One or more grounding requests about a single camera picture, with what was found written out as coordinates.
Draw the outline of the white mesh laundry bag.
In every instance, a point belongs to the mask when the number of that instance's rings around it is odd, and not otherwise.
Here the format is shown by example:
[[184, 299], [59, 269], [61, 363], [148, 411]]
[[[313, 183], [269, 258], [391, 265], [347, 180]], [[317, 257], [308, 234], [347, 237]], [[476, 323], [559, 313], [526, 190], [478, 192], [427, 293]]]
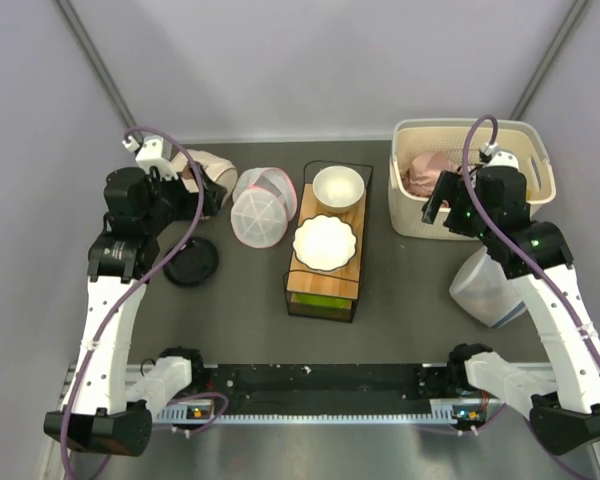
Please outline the white mesh laundry bag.
[[501, 265], [490, 258], [485, 247], [461, 265], [449, 294], [466, 313], [489, 328], [502, 327], [527, 311]]

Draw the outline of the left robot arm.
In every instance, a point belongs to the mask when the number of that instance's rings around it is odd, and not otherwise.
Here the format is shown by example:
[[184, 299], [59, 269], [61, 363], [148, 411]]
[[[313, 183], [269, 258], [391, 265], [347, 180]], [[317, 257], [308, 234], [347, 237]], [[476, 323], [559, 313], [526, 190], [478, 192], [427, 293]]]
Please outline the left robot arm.
[[103, 229], [89, 249], [88, 308], [70, 389], [43, 431], [83, 453], [137, 457], [158, 414], [179, 394], [196, 396], [208, 382], [195, 349], [164, 350], [155, 366], [126, 384], [131, 337], [149, 279], [163, 267], [158, 237], [174, 221], [198, 220], [201, 196], [181, 175], [126, 167], [109, 174]]

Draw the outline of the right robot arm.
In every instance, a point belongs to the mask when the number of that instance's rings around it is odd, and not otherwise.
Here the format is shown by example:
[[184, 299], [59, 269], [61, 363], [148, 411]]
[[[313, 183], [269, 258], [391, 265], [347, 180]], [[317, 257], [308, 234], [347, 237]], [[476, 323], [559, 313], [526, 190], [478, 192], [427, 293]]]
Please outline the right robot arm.
[[543, 381], [482, 344], [462, 344], [449, 355], [449, 388], [498, 397], [560, 456], [600, 441], [600, 342], [564, 236], [556, 225], [532, 220], [526, 186], [513, 167], [480, 168], [469, 180], [445, 171], [422, 220], [433, 222], [447, 204], [445, 227], [481, 241], [526, 306], [554, 374]]

